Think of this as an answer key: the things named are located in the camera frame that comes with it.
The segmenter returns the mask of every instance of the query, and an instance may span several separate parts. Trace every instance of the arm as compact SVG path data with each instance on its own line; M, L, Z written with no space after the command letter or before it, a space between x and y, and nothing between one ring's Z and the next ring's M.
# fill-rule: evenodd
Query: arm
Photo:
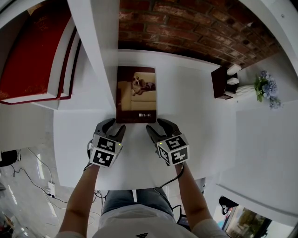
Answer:
M176 165L175 168L177 174L179 174L181 171L181 164ZM190 228L193 229L200 221L210 218L212 219L205 198L196 185L186 163L184 163L184 172L178 181L181 200Z
M94 196L99 166L91 166L83 175L70 196L59 232L74 231L87 236L88 218Z

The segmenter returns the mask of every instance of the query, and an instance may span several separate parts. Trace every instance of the red book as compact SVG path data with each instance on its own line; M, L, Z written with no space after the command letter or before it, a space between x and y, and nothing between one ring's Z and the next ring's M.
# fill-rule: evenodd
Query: red book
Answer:
M46 4L35 10L7 58L0 80L0 100L20 103L57 98L74 27L66 2Z

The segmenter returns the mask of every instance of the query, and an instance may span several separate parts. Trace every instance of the logo on shirt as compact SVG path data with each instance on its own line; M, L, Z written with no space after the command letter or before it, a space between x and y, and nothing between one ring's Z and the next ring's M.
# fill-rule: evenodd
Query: logo on shirt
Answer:
M148 233L144 233L144 234L136 235L136 237L145 238L147 235L148 235Z

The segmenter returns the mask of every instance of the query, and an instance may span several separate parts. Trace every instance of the wall outlet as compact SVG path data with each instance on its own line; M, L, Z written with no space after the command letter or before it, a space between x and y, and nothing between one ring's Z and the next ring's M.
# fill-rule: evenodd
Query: wall outlet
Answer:
M50 194L54 195L54 197L56 197L56 193L55 193L55 184L49 182L48 183L48 188L50 190Z

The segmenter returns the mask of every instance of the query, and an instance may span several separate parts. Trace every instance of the white floor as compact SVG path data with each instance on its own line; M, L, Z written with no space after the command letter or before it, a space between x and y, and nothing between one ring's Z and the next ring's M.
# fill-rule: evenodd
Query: white floor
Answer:
M46 143L31 147L30 149L44 162L51 170L52 179L55 183L56 197L62 201L68 201L73 188L59 185L56 162L54 157L53 143L53 114L49 116L49 125L47 126ZM50 173L44 165L40 165L37 158L27 149L21 149L21 161L13 164L16 171L24 168L30 176L33 183L41 188L46 188L51 180ZM0 193L0 210L6 214L14 215L18 225L18 230L24 228L30 236L53 238L57 234L64 217L66 203L56 199L45 197L43 191L35 187L24 173L16 173L13 177L13 168L11 166L0 168L0 182L6 187L6 190ZM173 182L165 187L172 207L181 204L178 182ZM93 203L88 222L88 235L92 237L97 231L98 221L101 213L101 200L99 198ZM179 217L179 208L174 210L176 220Z

